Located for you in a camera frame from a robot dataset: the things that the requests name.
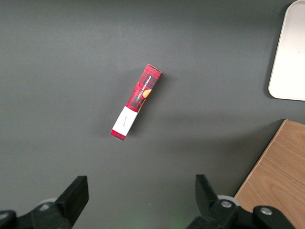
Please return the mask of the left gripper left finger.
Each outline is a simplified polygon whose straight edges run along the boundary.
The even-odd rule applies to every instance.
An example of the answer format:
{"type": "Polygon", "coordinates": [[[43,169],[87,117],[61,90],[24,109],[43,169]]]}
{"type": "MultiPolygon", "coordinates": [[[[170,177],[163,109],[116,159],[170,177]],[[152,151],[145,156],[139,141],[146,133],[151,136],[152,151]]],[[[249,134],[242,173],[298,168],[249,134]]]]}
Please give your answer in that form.
{"type": "Polygon", "coordinates": [[[18,219],[20,229],[71,229],[89,200],[88,180],[78,176],[54,202],[44,202],[18,219]]]}

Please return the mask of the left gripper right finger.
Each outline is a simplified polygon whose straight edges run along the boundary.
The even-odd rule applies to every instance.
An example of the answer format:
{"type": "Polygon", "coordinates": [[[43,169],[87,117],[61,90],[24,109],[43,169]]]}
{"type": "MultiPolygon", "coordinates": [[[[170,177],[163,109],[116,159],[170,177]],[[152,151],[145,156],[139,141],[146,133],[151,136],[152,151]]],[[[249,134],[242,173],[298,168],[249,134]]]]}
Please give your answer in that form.
{"type": "Polygon", "coordinates": [[[189,229],[252,229],[251,213],[235,200],[219,198],[205,175],[195,177],[195,199],[200,211],[189,229]]]}

